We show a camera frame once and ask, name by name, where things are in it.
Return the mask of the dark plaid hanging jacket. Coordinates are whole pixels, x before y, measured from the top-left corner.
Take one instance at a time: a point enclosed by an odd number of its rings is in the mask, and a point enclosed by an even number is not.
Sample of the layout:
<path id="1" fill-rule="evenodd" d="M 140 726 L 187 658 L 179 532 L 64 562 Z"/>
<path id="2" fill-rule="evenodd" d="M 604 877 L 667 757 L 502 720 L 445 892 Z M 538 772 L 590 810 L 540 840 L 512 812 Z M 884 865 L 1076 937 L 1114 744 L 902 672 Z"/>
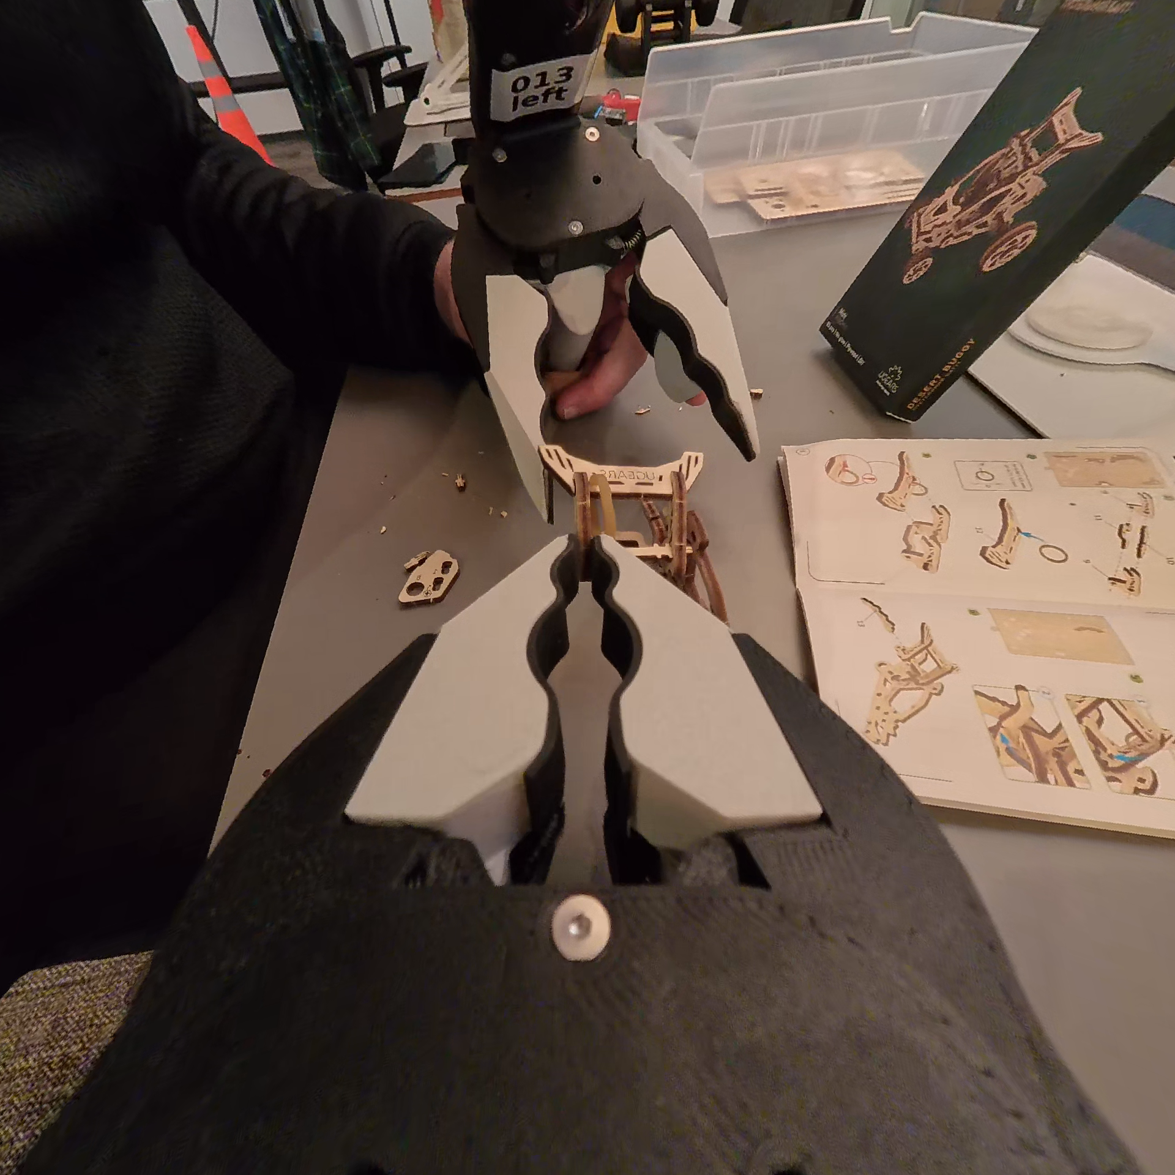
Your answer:
<path id="1" fill-rule="evenodd" d="M 267 42 L 296 103 L 317 169 L 329 182 L 367 191 L 381 156 L 352 83 L 345 37 L 321 1 L 255 1 Z"/>

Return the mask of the dark model kit box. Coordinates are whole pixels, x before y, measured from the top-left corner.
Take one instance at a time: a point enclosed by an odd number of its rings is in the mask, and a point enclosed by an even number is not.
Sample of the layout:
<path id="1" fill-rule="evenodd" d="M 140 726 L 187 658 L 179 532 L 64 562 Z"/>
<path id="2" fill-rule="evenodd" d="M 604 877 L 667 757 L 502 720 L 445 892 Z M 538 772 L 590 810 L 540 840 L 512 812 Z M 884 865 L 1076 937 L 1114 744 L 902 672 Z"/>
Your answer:
<path id="1" fill-rule="evenodd" d="M 1173 156 L 1174 3 L 1060 3 L 831 311 L 834 359 L 918 421 Z"/>

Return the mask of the assembly instruction booklet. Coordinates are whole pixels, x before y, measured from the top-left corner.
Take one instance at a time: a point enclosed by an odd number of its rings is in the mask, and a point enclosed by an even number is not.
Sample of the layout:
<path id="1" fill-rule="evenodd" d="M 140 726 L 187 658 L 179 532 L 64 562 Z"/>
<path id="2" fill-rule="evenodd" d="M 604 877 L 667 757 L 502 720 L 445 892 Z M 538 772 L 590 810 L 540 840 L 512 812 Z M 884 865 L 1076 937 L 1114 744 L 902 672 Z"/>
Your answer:
<path id="1" fill-rule="evenodd" d="M 1173 444 L 780 458 L 823 700 L 920 800 L 1171 838 Z"/>

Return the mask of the wooden offcut plate with holes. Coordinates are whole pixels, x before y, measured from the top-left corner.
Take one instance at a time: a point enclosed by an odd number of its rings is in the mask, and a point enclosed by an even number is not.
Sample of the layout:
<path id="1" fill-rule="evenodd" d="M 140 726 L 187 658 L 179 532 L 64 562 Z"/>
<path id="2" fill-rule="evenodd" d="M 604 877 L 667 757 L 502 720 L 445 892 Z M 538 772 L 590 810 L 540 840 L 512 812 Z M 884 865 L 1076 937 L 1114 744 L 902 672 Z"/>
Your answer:
<path id="1" fill-rule="evenodd" d="M 399 595 L 399 603 L 403 606 L 445 599 L 460 576 L 458 559 L 442 549 L 421 552 L 412 557 L 405 569 L 407 578 Z"/>

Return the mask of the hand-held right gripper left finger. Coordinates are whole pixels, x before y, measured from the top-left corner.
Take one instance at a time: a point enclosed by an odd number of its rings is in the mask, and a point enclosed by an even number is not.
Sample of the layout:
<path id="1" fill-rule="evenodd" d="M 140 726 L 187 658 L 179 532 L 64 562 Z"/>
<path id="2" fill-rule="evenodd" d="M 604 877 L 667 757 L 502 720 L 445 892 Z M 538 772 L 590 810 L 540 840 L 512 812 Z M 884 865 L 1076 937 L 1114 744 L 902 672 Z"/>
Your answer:
<path id="1" fill-rule="evenodd" d="M 544 879 L 566 775 L 550 676 L 573 596 L 575 538 L 563 536 L 444 624 L 347 818 L 471 842 L 498 885 Z"/>

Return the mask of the orange traffic cone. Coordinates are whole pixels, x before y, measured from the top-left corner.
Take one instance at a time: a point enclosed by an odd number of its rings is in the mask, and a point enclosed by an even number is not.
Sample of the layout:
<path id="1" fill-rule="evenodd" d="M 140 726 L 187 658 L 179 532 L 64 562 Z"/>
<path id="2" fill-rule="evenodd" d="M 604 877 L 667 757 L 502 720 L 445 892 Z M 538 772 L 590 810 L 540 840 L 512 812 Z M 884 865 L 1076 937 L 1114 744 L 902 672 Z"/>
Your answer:
<path id="1" fill-rule="evenodd" d="M 186 33 L 198 61 L 208 96 L 214 103 L 214 114 L 218 125 L 225 132 L 253 149 L 267 164 L 272 164 L 272 159 L 267 152 L 265 145 L 257 136 L 257 132 L 237 102 L 228 78 L 222 72 L 222 68 L 216 65 L 214 53 L 208 47 L 204 36 L 198 32 L 198 26 L 189 22 L 186 25 Z"/>

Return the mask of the clear plastic bin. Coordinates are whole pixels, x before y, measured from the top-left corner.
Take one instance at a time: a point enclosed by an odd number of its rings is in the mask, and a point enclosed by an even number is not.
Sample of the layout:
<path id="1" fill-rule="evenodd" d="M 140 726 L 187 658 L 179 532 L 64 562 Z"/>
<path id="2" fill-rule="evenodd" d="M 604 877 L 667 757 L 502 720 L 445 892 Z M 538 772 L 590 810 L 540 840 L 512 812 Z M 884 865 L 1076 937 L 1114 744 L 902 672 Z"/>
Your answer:
<path id="1" fill-rule="evenodd" d="M 707 173 L 894 149 L 926 180 L 1021 56 L 1036 28 L 924 12 L 743 35 L 654 50 L 639 110 L 651 160 L 715 240 L 911 203 L 764 221 L 720 206 Z"/>

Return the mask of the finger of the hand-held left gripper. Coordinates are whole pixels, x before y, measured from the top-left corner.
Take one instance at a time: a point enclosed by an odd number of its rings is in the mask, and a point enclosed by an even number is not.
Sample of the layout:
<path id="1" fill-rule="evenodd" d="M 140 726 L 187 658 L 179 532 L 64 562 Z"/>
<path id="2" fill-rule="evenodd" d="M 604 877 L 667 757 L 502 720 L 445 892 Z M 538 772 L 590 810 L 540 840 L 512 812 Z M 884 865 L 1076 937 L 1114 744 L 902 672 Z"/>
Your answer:
<path id="1" fill-rule="evenodd" d="M 548 393 L 537 366 L 537 352 L 551 325 L 551 304 L 544 293 L 515 273 L 490 274 L 487 300 L 487 386 L 522 482 L 551 524 L 551 478 L 541 456 Z"/>
<path id="2" fill-rule="evenodd" d="M 753 397 L 707 238 L 699 261 L 676 234 L 644 244 L 629 283 L 629 319 L 654 357 L 658 380 L 678 403 L 703 394 L 747 461 L 759 456 Z"/>

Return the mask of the person's left forearm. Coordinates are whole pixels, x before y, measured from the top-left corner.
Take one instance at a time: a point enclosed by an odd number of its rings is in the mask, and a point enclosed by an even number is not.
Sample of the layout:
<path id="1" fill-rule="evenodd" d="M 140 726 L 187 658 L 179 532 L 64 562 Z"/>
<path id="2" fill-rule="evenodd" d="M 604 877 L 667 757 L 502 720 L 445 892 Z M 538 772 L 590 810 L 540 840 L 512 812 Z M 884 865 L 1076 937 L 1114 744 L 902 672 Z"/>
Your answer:
<path id="1" fill-rule="evenodd" d="M 267 164 L 175 89 L 170 135 L 184 160 L 169 227 L 279 359 L 476 373 L 473 350 L 437 306 L 446 226 L 413 205 L 318 189 Z"/>

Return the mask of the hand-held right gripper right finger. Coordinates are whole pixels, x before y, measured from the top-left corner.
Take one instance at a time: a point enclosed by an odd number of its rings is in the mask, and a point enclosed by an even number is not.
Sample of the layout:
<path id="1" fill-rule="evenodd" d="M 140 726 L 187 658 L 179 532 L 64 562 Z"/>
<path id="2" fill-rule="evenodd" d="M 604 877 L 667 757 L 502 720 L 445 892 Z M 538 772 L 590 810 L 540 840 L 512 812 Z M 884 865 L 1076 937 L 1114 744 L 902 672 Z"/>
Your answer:
<path id="1" fill-rule="evenodd" d="M 662 849 L 810 824 L 819 799 L 729 627 L 611 536 L 593 545 L 609 701 L 611 878 L 658 879 Z"/>

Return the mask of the wooden part sheets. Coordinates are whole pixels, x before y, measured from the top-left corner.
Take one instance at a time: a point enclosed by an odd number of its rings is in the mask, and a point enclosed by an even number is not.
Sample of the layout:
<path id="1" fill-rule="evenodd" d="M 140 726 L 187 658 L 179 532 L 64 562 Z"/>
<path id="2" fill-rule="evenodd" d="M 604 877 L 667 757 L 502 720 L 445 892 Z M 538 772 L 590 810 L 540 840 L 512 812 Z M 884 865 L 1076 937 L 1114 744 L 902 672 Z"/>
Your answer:
<path id="1" fill-rule="evenodd" d="M 707 173 L 708 198 L 745 205 L 764 221 L 908 203 L 926 171 L 894 149 L 778 160 Z"/>

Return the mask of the person's left hand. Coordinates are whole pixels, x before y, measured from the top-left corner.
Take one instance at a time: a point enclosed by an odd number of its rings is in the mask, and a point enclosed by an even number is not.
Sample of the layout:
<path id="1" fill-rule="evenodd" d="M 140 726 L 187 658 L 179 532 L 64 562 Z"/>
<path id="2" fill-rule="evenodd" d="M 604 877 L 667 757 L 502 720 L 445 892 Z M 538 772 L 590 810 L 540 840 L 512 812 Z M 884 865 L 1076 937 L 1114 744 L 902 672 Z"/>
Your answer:
<path id="1" fill-rule="evenodd" d="M 628 255 L 609 270 L 601 316 L 576 378 L 557 376 L 554 410 L 562 419 L 589 415 L 608 407 L 640 371 L 648 352 L 629 322 L 626 283 L 637 265 Z"/>

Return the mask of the wooden buggy model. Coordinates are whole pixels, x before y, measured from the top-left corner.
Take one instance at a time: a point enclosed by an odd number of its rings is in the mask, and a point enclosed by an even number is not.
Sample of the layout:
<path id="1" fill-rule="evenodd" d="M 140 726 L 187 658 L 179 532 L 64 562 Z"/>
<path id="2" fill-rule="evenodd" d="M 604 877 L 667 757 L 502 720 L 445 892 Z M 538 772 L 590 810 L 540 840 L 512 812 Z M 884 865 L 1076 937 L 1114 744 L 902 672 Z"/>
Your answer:
<path id="1" fill-rule="evenodd" d="M 590 549 L 597 536 L 611 536 L 685 595 L 728 623 L 724 589 L 708 553 L 708 532 L 688 492 L 703 468 L 700 451 L 685 451 L 676 461 L 643 467 L 598 464 L 575 457 L 561 446 L 541 446 L 545 507 L 554 520 L 552 495 L 562 486 L 575 500 L 580 543 L 580 578 L 591 576 Z M 618 528 L 616 503 L 640 504 L 647 532 Z"/>

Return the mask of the black flat device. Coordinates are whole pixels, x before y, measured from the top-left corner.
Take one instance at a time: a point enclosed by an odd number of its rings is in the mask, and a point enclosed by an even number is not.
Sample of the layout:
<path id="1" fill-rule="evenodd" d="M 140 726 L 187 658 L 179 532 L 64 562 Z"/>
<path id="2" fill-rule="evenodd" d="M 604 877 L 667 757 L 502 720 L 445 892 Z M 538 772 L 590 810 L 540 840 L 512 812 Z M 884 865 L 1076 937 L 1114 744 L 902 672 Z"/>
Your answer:
<path id="1" fill-rule="evenodd" d="M 458 164 L 459 159 L 452 139 L 427 142 L 420 145 L 405 162 L 375 180 L 375 185 L 384 194 L 432 188 L 445 181 Z"/>

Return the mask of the black office chair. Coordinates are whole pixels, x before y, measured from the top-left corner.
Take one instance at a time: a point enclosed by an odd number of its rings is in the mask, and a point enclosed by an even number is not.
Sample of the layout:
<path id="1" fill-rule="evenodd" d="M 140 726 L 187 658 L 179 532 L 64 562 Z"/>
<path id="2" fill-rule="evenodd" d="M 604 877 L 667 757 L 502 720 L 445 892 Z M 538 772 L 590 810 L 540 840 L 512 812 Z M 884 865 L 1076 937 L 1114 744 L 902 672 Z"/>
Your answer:
<path id="1" fill-rule="evenodd" d="M 410 65 L 412 51 L 410 46 L 396 43 L 350 58 L 350 82 L 368 117 L 373 138 L 382 149 L 403 136 L 409 104 L 423 89 L 428 65 Z"/>

